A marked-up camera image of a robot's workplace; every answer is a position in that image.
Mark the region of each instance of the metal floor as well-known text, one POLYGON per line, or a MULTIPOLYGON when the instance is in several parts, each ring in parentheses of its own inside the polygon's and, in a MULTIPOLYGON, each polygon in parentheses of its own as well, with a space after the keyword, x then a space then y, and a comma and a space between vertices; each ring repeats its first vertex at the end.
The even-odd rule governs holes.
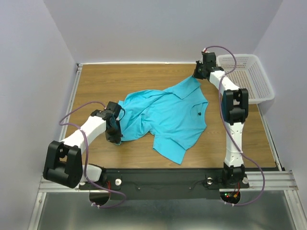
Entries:
MULTIPOLYGON (((259 191, 242 192, 240 202, 259 191)), ((132 200, 112 209, 91 207, 87 193, 48 193, 40 230, 295 230, 283 191, 257 202, 226 206, 219 200, 132 200)))

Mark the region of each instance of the black bracket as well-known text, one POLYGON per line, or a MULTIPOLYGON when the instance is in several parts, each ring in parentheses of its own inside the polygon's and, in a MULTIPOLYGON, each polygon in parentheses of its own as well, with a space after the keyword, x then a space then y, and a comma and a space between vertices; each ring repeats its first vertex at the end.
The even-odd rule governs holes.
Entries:
POLYGON ((46 180, 74 188, 81 180, 82 173, 81 150, 77 146, 67 146, 55 140, 49 144, 43 171, 46 180), (65 156, 66 162, 60 161, 65 156))
POLYGON ((106 140, 115 144, 119 144, 122 137, 120 123, 116 120, 120 111, 119 104, 109 102, 105 110, 95 110, 91 113, 91 116, 98 116, 106 121, 106 140))
POLYGON ((230 125, 244 123, 248 116, 248 90, 225 90, 222 99, 222 111, 225 122, 230 125))
POLYGON ((207 79, 209 81, 210 74, 212 72, 221 70, 222 67, 216 65, 215 53, 204 53, 202 52, 202 62, 196 61, 196 68, 193 73, 193 77, 197 79, 207 79))
POLYGON ((225 185, 234 185, 242 181, 244 177, 247 177, 245 174, 245 167, 241 165, 240 167, 227 166, 224 163, 224 168, 222 170, 222 181, 225 185))

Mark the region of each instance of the shirt sleeve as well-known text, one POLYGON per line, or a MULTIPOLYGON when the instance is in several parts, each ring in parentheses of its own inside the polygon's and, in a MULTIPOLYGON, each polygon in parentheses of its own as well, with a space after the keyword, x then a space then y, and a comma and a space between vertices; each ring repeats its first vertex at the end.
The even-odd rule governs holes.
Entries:
POLYGON ((186 150, 171 138, 155 136, 153 149, 171 161, 181 164, 186 150))

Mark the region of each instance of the blue shirt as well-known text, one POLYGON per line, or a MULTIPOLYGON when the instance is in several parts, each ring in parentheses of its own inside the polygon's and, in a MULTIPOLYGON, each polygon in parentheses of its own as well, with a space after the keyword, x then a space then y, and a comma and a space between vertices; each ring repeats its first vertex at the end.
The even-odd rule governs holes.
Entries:
POLYGON ((122 141, 136 140, 147 132, 154 135, 153 149, 181 164, 206 128, 205 111, 208 101, 200 83, 191 77, 179 84, 160 90, 144 90, 129 94, 119 104, 122 141))

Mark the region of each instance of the metal frame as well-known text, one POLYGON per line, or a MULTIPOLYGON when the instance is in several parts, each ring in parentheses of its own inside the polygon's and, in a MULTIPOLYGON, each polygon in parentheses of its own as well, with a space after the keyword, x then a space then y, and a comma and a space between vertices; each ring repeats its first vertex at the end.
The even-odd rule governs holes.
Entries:
MULTIPOLYGON (((131 63, 126 63, 126 62, 106 62, 106 63, 99 63, 99 64, 131 64, 131 63)), ((145 62, 138 62, 138 63, 134 63, 134 64, 156 64, 156 63, 145 63, 145 62)), ((168 63, 168 62, 162 62, 159 64, 191 64, 191 63, 168 63)), ((74 102, 74 98, 77 92, 77 88, 78 88, 78 84, 79 84, 79 79, 81 76, 81 72, 82 72, 82 67, 83 64, 77 64, 78 69, 77 69, 77 73, 76 73, 76 77, 75 77, 75 81, 74 81, 74 85, 72 88, 72 92, 71 92, 71 97, 69 100, 69 105, 67 108, 67 113, 69 113, 72 110, 72 106, 73 106, 73 102, 74 102)), ((279 169, 279 171, 269 171, 269 172, 265 172, 265 177, 266 177, 266 186, 265 186, 265 190, 266 191, 270 191, 270 190, 284 190, 285 193, 285 197, 287 200, 287 203, 289 205, 289 209, 293 218, 293 221, 295 223, 295 227, 298 230, 305 230, 307 229, 307 219, 302 207, 302 204, 300 202, 299 196, 298 196, 298 188, 295 182, 295 178, 292 172, 287 172, 287 171, 282 171, 282 166, 280 164, 276 149, 275 149, 275 145, 273 142, 273 139, 271 137, 271 133, 269 130, 269 127, 267 125, 267 122, 265 120, 265 118, 263 117, 262 111, 259 108, 259 112, 260 112, 260 116, 261 116, 261 120, 264 126, 264 130, 265 133, 267 135, 267 139, 270 145, 270 148, 272 150, 272 154, 273 154, 273 158, 276 162, 276 165, 279 169)), ((62 130, 61 130, 61 134, 59 136, 59 140, 62 140, 65 138, 65 134, 66 134, 66 130, 67 127, 63 126, 62 130)), ((248 175, 248 179, 249 179, 249 184, 250 184, 250 188, 249 189, 241 189, 242 191, 259 191, 262 188, 262 176, 260 172, 246 172, 248 175)), ((220 189, 220 192, 225 192, 225 191, 229 191, 227 189, 220 189)), ((35 206, 32 212, 32 216, 31 216, 31 220, 30 220, 30 224, 29 224, 29 230, 36 230, 38 228, 38 224, 39 224, 39 220, 40 220, 40 216, 41 213, 43 211, 43 206, 44 206, 44 202, 45 202, 45 198, 46 198, 46 194, 47 193, 73 193, 73 192, 82 192, 82 193, 89 193, 89 192, 99 192, 99 193, 105 193, 106 191, 101 191, 101 190, 80 190, 79 186, 74 188, 74 189, 70 189, 67 187, 64 187, 60 184, 56 184, 50 181, 47 181, 45 179, 42 178, 39 189, 38 189, 38 194, 36 197, 36 201, 35 201, 35 206)))

